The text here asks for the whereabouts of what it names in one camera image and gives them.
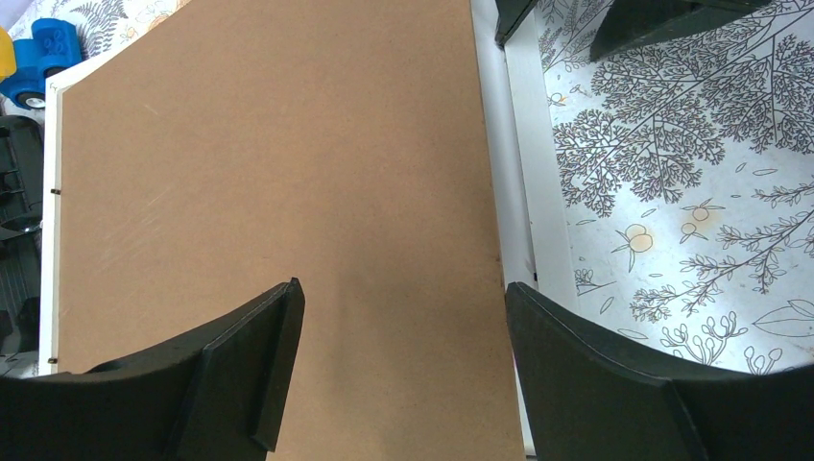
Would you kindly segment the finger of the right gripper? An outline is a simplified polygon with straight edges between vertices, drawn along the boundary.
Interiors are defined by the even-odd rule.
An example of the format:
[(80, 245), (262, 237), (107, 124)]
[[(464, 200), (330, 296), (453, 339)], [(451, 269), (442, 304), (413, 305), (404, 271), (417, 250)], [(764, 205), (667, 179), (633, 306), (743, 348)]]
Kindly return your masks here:
[(614, 54), (723, 27), (769, 0), (615, 0), (590, 46), (596, 62)]
[(504, 46), (516, 32), (539, 0), (496, 0), (498, 18), (494, 40), (497, 46)]

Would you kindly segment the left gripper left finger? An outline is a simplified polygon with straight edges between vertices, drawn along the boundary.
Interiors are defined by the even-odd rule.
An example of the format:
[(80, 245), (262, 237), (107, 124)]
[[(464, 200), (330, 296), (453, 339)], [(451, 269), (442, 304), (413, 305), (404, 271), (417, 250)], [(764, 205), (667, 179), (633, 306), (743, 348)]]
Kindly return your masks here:
[(278, 443), (304, 308), (292, 279), (85, 373), (5, 377), (1, 456), (263, 460)]

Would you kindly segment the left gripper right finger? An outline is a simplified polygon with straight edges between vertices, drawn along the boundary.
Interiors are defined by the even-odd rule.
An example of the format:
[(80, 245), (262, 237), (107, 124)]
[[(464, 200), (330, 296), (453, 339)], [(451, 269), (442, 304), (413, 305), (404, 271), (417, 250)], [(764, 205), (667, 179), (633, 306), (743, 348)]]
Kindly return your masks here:
[(684, 360), (522, 282), (507, 324), (541, 460), (809, 460), (813, 369), (755, 376)]

